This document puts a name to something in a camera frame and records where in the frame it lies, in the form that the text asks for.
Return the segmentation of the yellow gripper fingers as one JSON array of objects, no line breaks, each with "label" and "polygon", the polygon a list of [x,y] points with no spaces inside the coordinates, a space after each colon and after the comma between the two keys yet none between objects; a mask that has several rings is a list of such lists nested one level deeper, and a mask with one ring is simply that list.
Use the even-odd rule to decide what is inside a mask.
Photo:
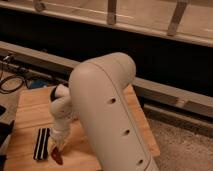
[{"label": "yellow gripper fingers", "polygon": [[64,148],[64,142],[63,141],[54,141],[53,148],[57,148],[59,151],[62,151]]}]

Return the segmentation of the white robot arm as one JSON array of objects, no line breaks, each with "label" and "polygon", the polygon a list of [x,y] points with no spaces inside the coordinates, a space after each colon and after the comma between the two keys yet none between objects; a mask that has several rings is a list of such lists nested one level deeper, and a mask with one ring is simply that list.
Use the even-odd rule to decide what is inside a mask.
[{"label": "white robot arm", "polygon": [[63,149],[78,117],[103,171],[159,171],[123,93],[135,74],[132,58],[119,52],[78,64],[55,89],[49,151]]}]

